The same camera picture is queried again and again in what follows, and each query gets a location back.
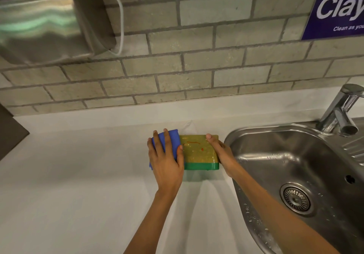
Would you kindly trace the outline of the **stainless steel towel dispenser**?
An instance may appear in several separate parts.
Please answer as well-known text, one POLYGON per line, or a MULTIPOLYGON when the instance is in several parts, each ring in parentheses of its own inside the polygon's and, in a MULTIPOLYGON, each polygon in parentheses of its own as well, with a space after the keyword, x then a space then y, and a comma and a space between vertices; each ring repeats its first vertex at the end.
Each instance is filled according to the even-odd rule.
MULTIPOLYGON (((119 22, 123 28, 123 7, 119 22)), ((0 0, 0 58, 39 65, 122 52, 103 0, 0 0)))

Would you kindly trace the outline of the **stainless steel sink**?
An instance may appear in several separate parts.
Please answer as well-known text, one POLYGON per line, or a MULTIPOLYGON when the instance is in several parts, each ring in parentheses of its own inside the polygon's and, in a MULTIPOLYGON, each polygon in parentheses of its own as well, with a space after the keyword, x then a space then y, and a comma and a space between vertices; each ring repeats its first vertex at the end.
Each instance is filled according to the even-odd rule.
POLYGON ((326 135, 314 125, 244 127, 224 143, 260 186, 341 254, 364 254, 364 135, 326 135), (315 216, 299 216, 283 203, 280 187, 290 182, 312 193, 315 216))

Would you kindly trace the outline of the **dark grey panel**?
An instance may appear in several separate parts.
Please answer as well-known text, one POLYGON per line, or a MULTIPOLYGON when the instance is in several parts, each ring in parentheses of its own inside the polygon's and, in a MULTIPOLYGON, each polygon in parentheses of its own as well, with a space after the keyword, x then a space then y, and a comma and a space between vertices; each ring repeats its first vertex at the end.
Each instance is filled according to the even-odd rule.
POLYGON ((0 161, 29 134, 0 104, 0 161))

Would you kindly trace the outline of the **chrome faucet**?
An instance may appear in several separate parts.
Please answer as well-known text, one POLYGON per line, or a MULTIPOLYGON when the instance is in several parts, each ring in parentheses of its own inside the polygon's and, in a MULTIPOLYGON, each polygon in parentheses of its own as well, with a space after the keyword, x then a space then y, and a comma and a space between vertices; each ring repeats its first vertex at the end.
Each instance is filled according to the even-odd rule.
POLYGON ((333 134, 338 126, 340 136, 356 135, 358 127, 349 117, 348 111, 359 98, 364 98, 364 87, 351 83, 344 84, 329 108, 317 122, 315 129, 321 133, 333 134))

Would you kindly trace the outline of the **person's left forearm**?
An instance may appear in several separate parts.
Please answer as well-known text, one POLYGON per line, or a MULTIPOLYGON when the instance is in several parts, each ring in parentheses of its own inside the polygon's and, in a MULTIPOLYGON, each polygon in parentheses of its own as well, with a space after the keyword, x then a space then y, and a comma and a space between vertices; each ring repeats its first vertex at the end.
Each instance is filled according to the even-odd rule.
POLYGON ((156 254, 158 242, 176 191, 158 190, 139 228, 123 254, 156 254))

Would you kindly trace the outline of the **person's right forearm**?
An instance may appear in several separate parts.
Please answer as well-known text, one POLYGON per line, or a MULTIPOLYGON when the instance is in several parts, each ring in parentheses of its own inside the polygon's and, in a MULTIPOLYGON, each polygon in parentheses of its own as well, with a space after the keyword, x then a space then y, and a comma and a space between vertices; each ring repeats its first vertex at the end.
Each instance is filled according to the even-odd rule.
POLYGON ((340 254, 319 233, 290 213, 236 161, 224 165, 257 210, 283 254, 340 254))

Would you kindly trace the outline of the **person's left hand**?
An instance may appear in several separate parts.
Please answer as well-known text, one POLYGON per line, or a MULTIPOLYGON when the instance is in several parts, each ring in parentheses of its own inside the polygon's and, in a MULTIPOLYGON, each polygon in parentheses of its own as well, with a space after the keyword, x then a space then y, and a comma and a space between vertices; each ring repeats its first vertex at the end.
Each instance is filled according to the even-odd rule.
POLYGON ((179 168, 172 152, 171 140, 168 129, 163 130, 165 137, 165 158, 157 163, 153 163, 153 143, 148 138, 148 156, 152 166, 153 174, 158 184, 158 190, 176 191, 178 193, 182 184, 184 168, 179 168))

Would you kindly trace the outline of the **person's right hand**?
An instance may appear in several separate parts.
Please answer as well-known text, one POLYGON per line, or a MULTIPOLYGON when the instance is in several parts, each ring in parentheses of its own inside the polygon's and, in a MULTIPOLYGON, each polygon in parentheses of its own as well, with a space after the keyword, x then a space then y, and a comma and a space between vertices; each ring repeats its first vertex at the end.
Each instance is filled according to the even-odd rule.
POLYGON ((230 178, 235 178, 235 174, 236 171, 239 169, 239 163, 237 162, 237 160, 235 159, 230 147, 225 145, 225 156, 223 158, 223 161, 220 162, 224 169, 225 172, 227 173, 227 175, 230 178))

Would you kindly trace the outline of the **clear plastic scrap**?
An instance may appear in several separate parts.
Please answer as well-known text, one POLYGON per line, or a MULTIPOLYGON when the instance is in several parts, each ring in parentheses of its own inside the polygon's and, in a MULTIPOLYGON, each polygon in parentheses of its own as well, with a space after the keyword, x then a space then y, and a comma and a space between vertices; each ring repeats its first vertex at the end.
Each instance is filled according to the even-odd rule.
POLYGON ((189 122, 187 122, 182 128, 181 130, 179 130, 179 135, 197 135, 197 128, 193 122, 193 120, 190 120, 189 122))

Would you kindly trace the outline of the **round metal drain strainer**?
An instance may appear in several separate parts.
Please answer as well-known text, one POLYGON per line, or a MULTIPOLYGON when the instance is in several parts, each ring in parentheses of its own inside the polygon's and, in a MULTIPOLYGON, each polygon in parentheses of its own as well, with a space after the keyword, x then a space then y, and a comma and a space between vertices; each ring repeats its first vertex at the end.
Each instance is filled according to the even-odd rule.
POLYGON ((313 217, 316 214, 316 204, 312 193, 298 183, 285 183, 280 187, 280 197, 292 212, 299 216, 313 217))

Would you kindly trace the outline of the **purple wall sign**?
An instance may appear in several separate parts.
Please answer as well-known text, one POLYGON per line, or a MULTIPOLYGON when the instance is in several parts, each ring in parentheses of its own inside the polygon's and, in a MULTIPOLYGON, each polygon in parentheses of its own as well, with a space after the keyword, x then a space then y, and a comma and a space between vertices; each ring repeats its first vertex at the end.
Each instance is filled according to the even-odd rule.
POLYGON ((301 40, 364 35, 364 0, 316 0, 301 40))

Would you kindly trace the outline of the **yellow sponge with green base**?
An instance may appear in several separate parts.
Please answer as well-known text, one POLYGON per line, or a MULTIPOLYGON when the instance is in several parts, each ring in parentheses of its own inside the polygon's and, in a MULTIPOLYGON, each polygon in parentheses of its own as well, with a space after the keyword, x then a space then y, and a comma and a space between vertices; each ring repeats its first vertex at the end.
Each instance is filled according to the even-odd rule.
POLYGON ((180 135, 185 170, 218 170, 220 160, 205 135, 180 135))

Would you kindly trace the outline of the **blue cleaning cloth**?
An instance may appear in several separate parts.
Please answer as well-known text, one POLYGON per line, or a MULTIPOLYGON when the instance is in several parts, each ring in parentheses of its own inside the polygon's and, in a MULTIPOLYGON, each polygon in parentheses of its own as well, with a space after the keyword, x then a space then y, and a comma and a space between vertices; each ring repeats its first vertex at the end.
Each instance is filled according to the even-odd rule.
MULTIPOLYGON (((177 161, 177 150, 178 147, 181 145, 180 142, 180 135, 178 133, 177 129, 171 130, 169 131, 169 136, 170 136, 170 140, 171 140, 171 146, 172 146, 172 152, 174 155, 174 159, 175 161, 177 161)), ((165 152, 165 137, 164 137, 164 133, 159 133, 158 134, 159 137, 159 141, 161 143, 162 149, 165 152)))

